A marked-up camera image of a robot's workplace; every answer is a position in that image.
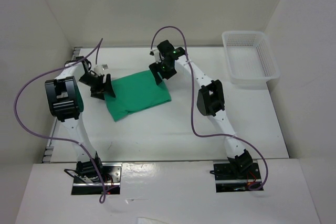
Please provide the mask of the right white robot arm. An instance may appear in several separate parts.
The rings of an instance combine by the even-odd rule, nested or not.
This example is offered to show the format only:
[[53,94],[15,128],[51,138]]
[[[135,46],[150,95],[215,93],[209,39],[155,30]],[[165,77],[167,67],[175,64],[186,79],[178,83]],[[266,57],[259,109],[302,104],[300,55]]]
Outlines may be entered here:
[[237,179],[243,178],[250,169],[253,159],[242,141],[236,137],[225,111],[223,85],[220,80],[207,76],[186,55],[182,47],[175,48],[168,40],[150,50],[155,62],[149,65],[157,85],[164,79],[168,80],[178,71],[192,78],[192,87],[198,88],[197,94],[192,93],[192,105],[197,106],[199,113],[207,117],[217,128],[217,136],[224,138],[229,168],[227,173]]

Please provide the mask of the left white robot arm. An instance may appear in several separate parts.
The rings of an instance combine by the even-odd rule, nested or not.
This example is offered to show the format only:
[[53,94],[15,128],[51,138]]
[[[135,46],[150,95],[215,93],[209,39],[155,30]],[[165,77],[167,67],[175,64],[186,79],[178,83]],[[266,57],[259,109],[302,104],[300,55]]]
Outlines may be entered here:
[[67,61],[65,68],[54,79],[45,82],[45,90],[50,112],[67,129],[77,156],[76,173],[81,179],[93,182],[104,176],[99,155],[91,144],[86,132],[82,113],[84,103],[78,83],[90,88],[92,98],[104,100],[104,96],[116,96],[111,84],[111,74],[105,73],[106,64],[96,65],[91,69],[91,62],[84,57]]

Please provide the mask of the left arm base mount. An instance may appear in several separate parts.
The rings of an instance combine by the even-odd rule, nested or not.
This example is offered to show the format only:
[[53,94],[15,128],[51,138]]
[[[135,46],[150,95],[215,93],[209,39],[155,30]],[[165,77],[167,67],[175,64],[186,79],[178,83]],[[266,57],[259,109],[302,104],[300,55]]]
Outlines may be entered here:
[[[101,195],[103,193],[102,183],[98,176],[81,177],[74,169],[64,169],[64,172],[73,179],[72,195]],[[120,194],[121,174],[121,163],[103,163],[102,179],[107,195]]]

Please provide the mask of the green tank top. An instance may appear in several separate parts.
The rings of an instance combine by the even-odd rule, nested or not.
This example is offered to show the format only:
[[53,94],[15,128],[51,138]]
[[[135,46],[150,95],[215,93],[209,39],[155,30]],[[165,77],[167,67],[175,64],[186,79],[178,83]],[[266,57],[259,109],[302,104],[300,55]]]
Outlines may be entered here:
[[104,99],[115,122],[172,100],[165,83],[157,85],[149,70],[112,80],[111,84],[115,97],[105,94]]

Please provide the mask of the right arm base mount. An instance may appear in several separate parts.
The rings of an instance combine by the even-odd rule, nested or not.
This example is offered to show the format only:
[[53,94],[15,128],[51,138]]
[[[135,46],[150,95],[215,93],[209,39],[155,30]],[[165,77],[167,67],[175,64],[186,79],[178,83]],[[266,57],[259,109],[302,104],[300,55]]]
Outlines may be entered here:
[[235,175],[230,168],[230,163],[215,163],[209,171],[214,176],[217,193],[244,192],[251,188],[258,188],[261,183],[261,174],[258,163],[253,162],[252,166],[240,175]]

